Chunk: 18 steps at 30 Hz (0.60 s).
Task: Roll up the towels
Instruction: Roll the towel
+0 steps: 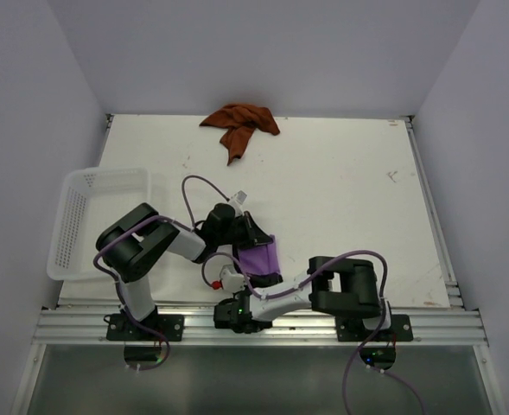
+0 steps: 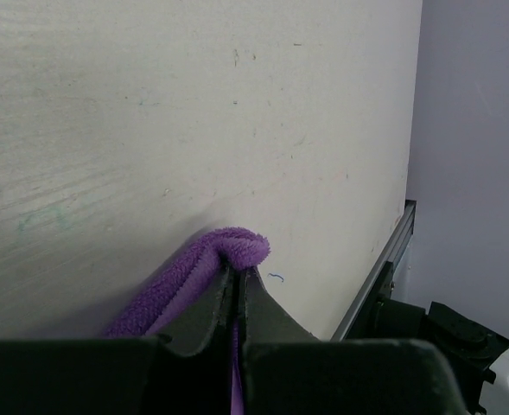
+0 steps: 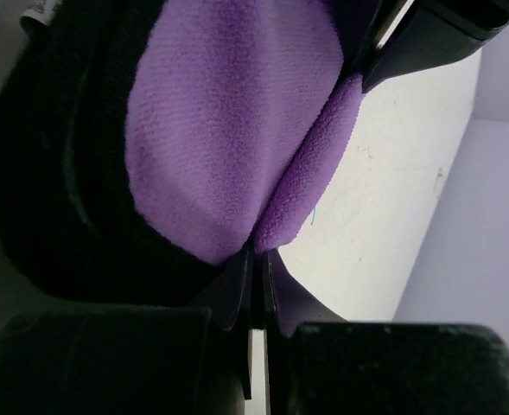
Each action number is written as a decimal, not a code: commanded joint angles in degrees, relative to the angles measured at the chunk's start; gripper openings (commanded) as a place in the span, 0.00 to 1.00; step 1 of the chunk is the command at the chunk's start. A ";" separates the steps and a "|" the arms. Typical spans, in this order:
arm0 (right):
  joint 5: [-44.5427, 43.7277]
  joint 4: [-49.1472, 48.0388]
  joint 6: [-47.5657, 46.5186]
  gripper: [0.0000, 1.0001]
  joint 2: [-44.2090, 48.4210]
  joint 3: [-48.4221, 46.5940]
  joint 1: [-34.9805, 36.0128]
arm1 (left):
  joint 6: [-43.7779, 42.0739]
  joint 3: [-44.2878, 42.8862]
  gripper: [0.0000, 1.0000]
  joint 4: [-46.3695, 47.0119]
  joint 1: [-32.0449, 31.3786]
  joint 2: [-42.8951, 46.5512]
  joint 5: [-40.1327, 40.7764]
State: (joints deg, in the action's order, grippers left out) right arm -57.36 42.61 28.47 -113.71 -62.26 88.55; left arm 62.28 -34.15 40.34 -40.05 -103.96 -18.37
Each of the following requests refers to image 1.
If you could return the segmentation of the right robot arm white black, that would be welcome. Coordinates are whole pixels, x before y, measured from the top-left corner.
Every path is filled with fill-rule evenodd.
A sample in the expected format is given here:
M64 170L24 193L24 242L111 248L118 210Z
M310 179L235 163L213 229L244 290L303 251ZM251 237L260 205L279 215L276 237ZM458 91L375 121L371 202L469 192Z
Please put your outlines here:
M245 287L214 307L213 324L238 334L270 329L278 317L298 310L313 310L343 320L359 320L372 339L382 339L393 329L384 290L388 272L385 259L378 278L371 261L357 259L357 252L338 257L318 256L309 268L291 280L281 276L245 278Z

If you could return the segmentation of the purple grey microfiber towel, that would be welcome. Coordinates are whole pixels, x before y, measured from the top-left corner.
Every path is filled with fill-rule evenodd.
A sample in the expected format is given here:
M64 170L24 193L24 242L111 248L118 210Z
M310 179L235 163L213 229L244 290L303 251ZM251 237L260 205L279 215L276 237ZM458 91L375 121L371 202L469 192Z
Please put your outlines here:
M248 274L253 288L266 288L283 282L275 235L271 234L270 238L271 242L267 245L249 249L232 248L232 255Z

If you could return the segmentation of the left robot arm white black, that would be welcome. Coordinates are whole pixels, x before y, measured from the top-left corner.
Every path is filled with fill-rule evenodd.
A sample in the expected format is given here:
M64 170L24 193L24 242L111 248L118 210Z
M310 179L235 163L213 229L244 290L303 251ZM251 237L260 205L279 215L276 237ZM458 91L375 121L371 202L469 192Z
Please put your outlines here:
M123 216L96 241L93 266L114 280L116 292L128 319L126 328L137 339L148 339L156 332L156 306L147 274L165 252L195 264L222 246L232 248L238 260L231 275L217 288L236 292L245 274L255 288L281 283L275 237L265 233L251 214L237 202L218 203L204 220L191 228L160 215L150 204L142 203Z

